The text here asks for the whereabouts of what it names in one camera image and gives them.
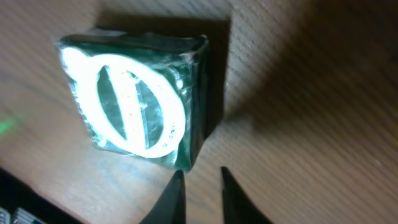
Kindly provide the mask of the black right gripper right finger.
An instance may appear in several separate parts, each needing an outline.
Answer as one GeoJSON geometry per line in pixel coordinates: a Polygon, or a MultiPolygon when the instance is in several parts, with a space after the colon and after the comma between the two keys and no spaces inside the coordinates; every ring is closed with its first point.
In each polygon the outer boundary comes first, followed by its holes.
{"type": "Polygon", "coordinates": [[[231,171],[221,167],[224,224],[273,224],[250,200],[231,171]]]}

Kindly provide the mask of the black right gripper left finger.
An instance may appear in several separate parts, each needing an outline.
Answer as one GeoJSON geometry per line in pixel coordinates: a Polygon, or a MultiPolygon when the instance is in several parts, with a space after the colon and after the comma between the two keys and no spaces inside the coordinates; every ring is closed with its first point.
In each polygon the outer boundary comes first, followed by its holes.
{"type": "Polygon", "coordinates": [[[177,170],[140,224],[186,224],[185,178],[177,170]]]}

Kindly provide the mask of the dark green scrub pad pack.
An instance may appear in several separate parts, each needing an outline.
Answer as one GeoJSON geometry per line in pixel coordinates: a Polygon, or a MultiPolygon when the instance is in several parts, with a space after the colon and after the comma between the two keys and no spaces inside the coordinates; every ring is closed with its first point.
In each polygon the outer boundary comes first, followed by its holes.
{"type": "Polygon", "coordinates": [[[93,29],[57,48],[98,149],[192,169],[205,140],[207,36],[93,29]]]}

